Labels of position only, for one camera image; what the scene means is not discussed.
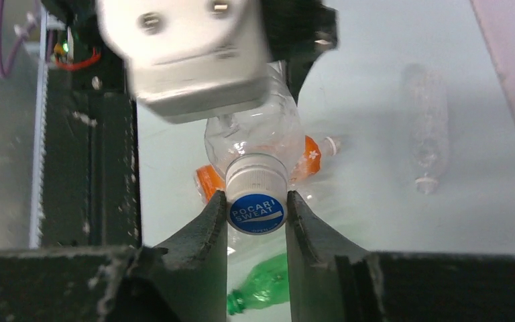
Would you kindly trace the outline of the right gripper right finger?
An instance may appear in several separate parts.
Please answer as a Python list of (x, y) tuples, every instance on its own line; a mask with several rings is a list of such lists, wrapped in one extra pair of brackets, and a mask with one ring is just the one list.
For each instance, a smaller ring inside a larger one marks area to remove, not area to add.
[(515, 321), (515, 256), (370, 252), (297, 192), (287, 208), (293, 321)]

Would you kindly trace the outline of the Pocari Sweat blue cap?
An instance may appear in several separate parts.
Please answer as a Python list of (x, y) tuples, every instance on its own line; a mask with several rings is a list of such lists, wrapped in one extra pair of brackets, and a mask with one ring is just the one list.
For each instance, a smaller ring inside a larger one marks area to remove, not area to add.
[(248, 235), (280, 229), (287, 219), (288, 173), (268, 154), (246, 154), (226, 171), (225, 195), (230, 225)]

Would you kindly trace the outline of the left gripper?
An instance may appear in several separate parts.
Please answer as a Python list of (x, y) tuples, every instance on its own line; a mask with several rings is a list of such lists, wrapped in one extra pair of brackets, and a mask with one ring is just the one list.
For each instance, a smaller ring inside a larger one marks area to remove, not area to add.
[(338, 46), (337, 10), (314, 0), (271, 0), (260, 5), (271, 60), (285, 61), (285, 83), (298, 104), (317, 59)]

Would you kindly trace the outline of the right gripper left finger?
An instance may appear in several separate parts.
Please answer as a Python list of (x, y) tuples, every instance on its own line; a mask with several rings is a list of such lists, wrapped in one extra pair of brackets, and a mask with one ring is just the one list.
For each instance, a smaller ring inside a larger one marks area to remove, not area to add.
[(0, 250), (0, 321), (225, 321), (227, 202), (154, 248)]

